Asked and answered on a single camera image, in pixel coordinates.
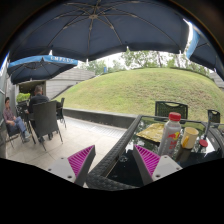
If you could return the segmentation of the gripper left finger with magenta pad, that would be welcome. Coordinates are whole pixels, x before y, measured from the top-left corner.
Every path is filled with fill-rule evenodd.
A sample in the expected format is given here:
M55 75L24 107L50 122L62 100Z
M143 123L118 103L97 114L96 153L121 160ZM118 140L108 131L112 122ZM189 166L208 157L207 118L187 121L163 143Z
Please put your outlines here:
M47 171L78 186L83 186L95 155L95 146L91 145L68 158L60 157L47 168Z

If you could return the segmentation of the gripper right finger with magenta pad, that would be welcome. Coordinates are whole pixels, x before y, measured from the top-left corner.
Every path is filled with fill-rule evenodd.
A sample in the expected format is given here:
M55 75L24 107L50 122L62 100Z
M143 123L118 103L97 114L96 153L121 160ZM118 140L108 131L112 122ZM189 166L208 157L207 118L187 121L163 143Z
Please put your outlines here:
M144 185L148 185L182 169L168 155L159 156L139 145L134 145L133 156Z

